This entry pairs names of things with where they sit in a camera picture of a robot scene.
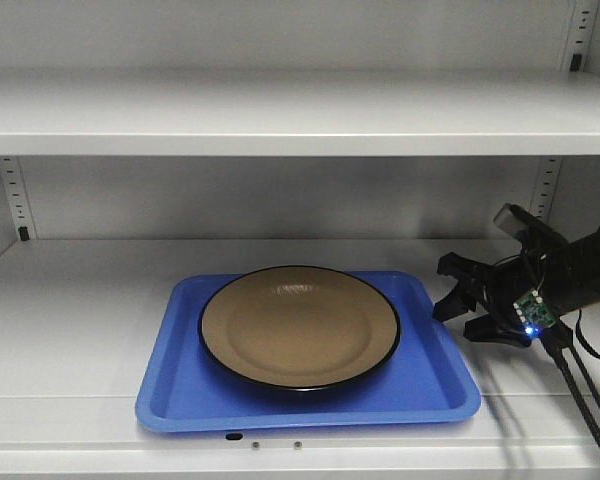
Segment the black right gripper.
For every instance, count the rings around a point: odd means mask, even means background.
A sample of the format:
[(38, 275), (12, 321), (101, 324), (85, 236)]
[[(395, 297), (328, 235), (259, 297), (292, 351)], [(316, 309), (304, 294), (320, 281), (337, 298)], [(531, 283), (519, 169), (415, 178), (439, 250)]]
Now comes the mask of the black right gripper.
[(457, 284), (435, 303), (432, 316), (446, 322), (480, 305), (486, 313), (467, 321), (464, 336), (472, 342), (501, 343), (526, 348), (538, 338), (548, 350), (573, 345), (572, 330), (558, 319), (541, 294), (539, 261), (520, 254), (487, 265), (454, 252), (438, 260), (437, 273), (470, 284)]

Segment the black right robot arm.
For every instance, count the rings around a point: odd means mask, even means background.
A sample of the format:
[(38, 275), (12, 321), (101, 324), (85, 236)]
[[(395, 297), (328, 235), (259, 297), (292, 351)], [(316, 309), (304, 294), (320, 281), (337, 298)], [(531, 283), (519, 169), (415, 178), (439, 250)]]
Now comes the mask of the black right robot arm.
[(433, 310), (445, 322), (474, 311), (486, 314), (465, 324), (473, 342), (531, 345), (514, 302), (535, 290), (556, 316), (600, 302), (600, 226), (592, 234), (568, 242), (561, 234), (515, 204), (505, 204), (495, 225), (519, 241), (521, 251), (509, 260), (489, 265), (455, 253), (439, 259), (437, 273), (457, 280)]

